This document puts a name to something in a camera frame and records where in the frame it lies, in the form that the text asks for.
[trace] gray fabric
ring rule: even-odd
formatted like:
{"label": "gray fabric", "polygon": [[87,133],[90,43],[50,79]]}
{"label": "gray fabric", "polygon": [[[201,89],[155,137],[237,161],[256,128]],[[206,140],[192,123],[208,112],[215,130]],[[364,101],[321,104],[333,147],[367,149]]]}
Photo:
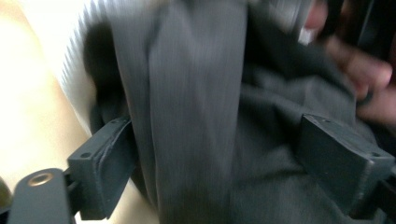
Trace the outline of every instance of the gray fabric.
{"label": "gray fabric", "polygon": [[255,16],[276,25],[283,33],[299,37],[304,27],[312,0],[248,0]]}
{"label": "gray fabric", "polygon": [[374,141],[342,74],[254,13],[186,0],[110,19],[161,223],[381,223],[341,214],[292,153],[303,113]]}
{"label": "gray fabric", "polygon": [[[69,43],[66,47],[63,73],[58,79],[80,124],[87,133],[91,134],[92,131],[97,130],[97,127],[92,127],[92,116],[98,117],[97,114],[92,113],[92,107],[97,105],[95,102],[97,87],[92,85],[90,76],[95,76],[95,74],[92,74],[92,71],[87,71],[87,64],[83,60],[87,35],[94,27],[108,23],[109,17],[131,16],[142,11],[143,8],[157,5],[160,2],[164,2],[164,0],[91,0],[87,1],[79,13],[75,29],[69,36]],[[95,49],[97,51],[103,47],[109,46],[98,45],[95,46]],[[97,60],[93,66],[100,70],[107,67],[107,62]],[[99,126],[99,128],[100,125],[103,123],[94,123],[94,126]]]}

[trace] hand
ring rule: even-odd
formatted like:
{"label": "hand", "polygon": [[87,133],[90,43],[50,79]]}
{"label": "hand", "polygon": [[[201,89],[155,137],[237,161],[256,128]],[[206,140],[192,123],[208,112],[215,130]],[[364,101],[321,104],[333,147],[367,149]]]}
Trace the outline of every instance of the hand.
{"label": "hand", "polygon": [[[317,0],[311,8],[305,27],[322,29],[326,16],[326,5]],[[390,51],[390,63],[380,61],[343,43],[335,35],[325,41],[324,47],[351,81],[358,100],[364,99],[369,91],[374,94],[367,105],[357,108],[358,117],[377,123],[396,125],[396,83],[390,83],[392,66],[396,68],[396,36]]]}

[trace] screw hole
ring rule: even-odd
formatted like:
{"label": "screw hole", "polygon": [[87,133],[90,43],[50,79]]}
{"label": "screw hole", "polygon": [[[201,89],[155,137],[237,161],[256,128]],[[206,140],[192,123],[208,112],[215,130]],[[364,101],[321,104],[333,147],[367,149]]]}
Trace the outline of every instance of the screw hole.
{"label": "screw hole", "polygon": [[81,158],[89,158],[90,156],[91,156],[91,153],[86,152],[81,155]]}
{"label": "screw hole", "polygon": [[53,175],[50,173],[36,175],[35,177],[31,178],[28,182],[30,187],[37,187],[43,184],[48,183],[53,178]]}

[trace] finger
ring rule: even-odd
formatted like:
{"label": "finger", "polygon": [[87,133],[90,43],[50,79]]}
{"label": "finger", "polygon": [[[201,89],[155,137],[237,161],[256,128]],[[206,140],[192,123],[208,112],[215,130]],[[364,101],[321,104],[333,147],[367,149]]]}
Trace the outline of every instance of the finger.
{"label": "finger", "polygon": [[367,94],[369,93],[369,85],[362,84],[359,82],[352,82],[353,87],[355,88],[355,94],[358,101],[363,100],[366,98]]}
{"label": "finger", "polygon": [[347,28],[350,27],[351,23],[351,15],[353,15],[353,6],[351,5],[350,1],[344,1],[338,25],[336,27],[336,33],[340,36],[345,36],[347,33]]}
{"label": "finger", "polygon": [[367,84],[374,91],[388,86],[392,75],[392,67],[389,63],[352,48],[335,36],[326,41],[325,48],[352,81]]}
{"label": "finger", "polygon": [[364,120],[396,125],[396,88],[375,92],[368,105],[357,108],[357,114]]}
{"label": "finger", "polygon": [[325,1],[316,0],[309,10],[308,17],[304,28],[312,30],[321,30],[327,19],[327,4]]}

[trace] metal grommet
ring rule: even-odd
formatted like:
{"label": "metal grommet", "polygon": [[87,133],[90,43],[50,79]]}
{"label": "metal grommet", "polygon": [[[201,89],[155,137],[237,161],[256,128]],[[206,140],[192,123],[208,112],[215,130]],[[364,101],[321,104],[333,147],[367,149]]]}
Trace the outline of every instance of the metal grommet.
{"label": "metal grommet", "polygon": [[44,174],[40,174],[40,175],[36,175],[36,176],[32,177],[27,184],[30,187],[37,187],[37,186],[40,186],[40,185],[50,182],[52,178],[53,178],[53,174],[44,173]]}

